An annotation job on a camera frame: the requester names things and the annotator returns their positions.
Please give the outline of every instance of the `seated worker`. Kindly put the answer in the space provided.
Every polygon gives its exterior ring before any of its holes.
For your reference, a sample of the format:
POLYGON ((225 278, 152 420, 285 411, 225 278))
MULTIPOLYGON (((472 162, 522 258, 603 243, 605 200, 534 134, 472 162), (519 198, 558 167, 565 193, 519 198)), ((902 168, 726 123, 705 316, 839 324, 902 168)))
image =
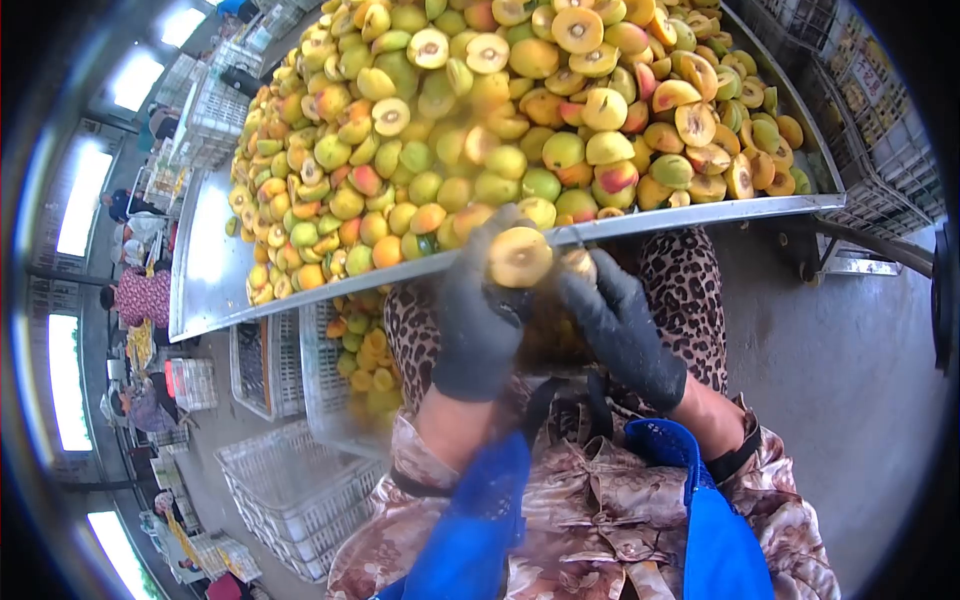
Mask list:
MULTIPOLYGON (((107 207, 110 213, 110 219, 116 223, 126 223, 127 222, 127 202, 130 200, 129 189, 116 189, 113 190, 113 194, 108 194, 104 192, 100 195, 100 203, 107 207)), ((134 212, 149 212, 155 215, 165 214, 162 210, 156 206, 144 202, 143 192, 137 192, 133 194, 133 201, 130 204, 130 213, 134 212)))
POLYGON ((174 133, 177 132, 177 125, 180 124, 180 111, 176 108, 155 105, 150 107, 147 114, 150 116, 147 129, 158 141, 173 137, 174 133))
POLYGON ((144 380, 139 392, 128 387, 110 395, 113 413, 126 416, 127 421, 144 432, 170 431, 183 422, 177 403, 167 394, 167 382, 162 372, 155 372, 144 380))
POLYGON ((244 23, 250 23, 260 9, 251 0, 224 0, 217 5, 220 16, 236 15, 244 23))
POLYGON ((728 391, 706 233, 617 239, 606 245, 617 259, 590 251, 595 286, 557 275, 599 365, 580 401, 550 388, 562 380, 532 391, 516 372, 532 307, 498 298, 485 272, 494 236, 519 217, 505 205, 440 281, 387 296, 404 401, 393 468, 338 550, 326 598, 838 600, 783 440, 728 391), (684 445, 634 445, 635 425, 660 440, 682 428, 684 445))
POLYGON ((123 244, 114 246, 110 250, 110 260, 115 265, 129 265, 142 267, 143 259, 147 256, 147 248, 136 240, 127 240, 123 244))
POLYGON ((100 305, 120 313, 128 327, 150 319, 156 327, 165 328, 170 323, 170 272, 157 268, 154 276, 147 277, 144 269, 127 269, 116 285, 100 288, 100 305))

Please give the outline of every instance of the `paper sign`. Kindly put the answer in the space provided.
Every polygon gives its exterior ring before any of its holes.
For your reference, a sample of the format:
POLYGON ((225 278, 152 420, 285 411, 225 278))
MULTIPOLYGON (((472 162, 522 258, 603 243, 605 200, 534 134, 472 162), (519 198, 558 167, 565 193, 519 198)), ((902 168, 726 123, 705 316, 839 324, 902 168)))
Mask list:
POLYGON ((876 71, 870 65, 870 62, 860 53, 856 53, 851 65, 853 76, 860 82, 863 93, 866 94, 870 106, 875 107, 876 103, 883 97, 885 86, 877 76, 876 71))

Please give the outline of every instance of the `woman in pink floral shirt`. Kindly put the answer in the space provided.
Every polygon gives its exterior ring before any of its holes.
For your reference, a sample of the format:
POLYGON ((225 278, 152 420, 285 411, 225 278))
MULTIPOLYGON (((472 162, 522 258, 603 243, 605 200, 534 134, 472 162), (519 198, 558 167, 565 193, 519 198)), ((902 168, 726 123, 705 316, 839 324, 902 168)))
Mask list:
POLYGON ((100 289, 100 305, 116 310, 129 327, 138 327, 150 319, 157 327, 170 323, 170 272, 157 271, 147 277, 140 268, 130 267, 120 275, 117 285, 100 289))
MULTIPOLYGON (((387 298, 405 401, 393 469, 371 494, 372 518, 333 562, 328 600, 372 598, 408 575, 476 452, 515 427, 531 398, 513 373, 522 302, 494 298, 483 283, 487 246, 518 216, 508 205, 475 229, 439 291, 415 281, 387 298)), ((576 395, 548 391, 522 499, 525 540, 508 550, 497 597, 684 598, 687 471, 623 447, 626 421, 666 416, 693 434, 718 489, 753 531, 775 597, 840 598, 782 440, 742 396, 728 399, 720 277, 706 234, 662 232, 610 250, 632 275, 592 251, 597 289, 562 274, 558 291, 606 368, 601 405, 612 423, 576 395)))

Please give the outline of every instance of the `black glove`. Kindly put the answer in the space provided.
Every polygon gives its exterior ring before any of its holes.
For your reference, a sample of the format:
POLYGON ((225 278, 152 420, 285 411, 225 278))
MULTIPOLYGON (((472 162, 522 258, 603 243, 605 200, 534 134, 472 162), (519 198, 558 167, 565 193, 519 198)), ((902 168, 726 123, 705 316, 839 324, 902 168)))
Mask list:
POLYGON ((450 266, 437 297, 440 354, 431 378, 445 396, 465 402, 496 399, 513 369, 523 339, 531 294, 486 281, 491 241, 510 227, 531 227, 515 204, 506 204, 474 229, 450 266))
POLYGON ((655 410, 670 413, 684 396, 686 363, 660 341, 639 280, 602 250, 591 250, 590 257, 597 289, 564 271, 558 281, 564 304, 613 379, 655 410))

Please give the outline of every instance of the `stainless steel tray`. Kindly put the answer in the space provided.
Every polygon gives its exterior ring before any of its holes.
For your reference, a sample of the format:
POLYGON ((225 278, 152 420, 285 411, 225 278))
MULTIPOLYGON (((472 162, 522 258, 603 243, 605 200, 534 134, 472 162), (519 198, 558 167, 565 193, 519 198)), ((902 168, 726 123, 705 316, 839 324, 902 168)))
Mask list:
MULTIPOLYGON (((578 239, 590 241, 644 231, 810 213, 844 205, 846 192, 836 165, 797 89, 743 21, 726 5, 722 7, 725 12, 724 29, 732 34, 734 45, 754 56, 763 81, 777 86, 782 112, 800 122, 804 130, 804 146, 795 152, 794 157, 810 175, 811 185, 818 193, 696 204, 591 221, 546 231, 545 235, 551 244, 572 244, 578 239)), ((205 178, 194 179, 199 189, 191 189, 184 201, 174 250, 169 330, 170 339, 174 342, 384 283, 436 273, 449 267, 456 257, 456 252, 442 252, 298 292, 283 300, 248 306, 244 279, 253 265, 250 245, 241 242, 239 237, 226 238, 223 234, 223 223, 233 214, 227 203, 230 190, 228 170, 222 169, 205 178), (203 216, 199 221, 194 218, 198 209, 203 216)))

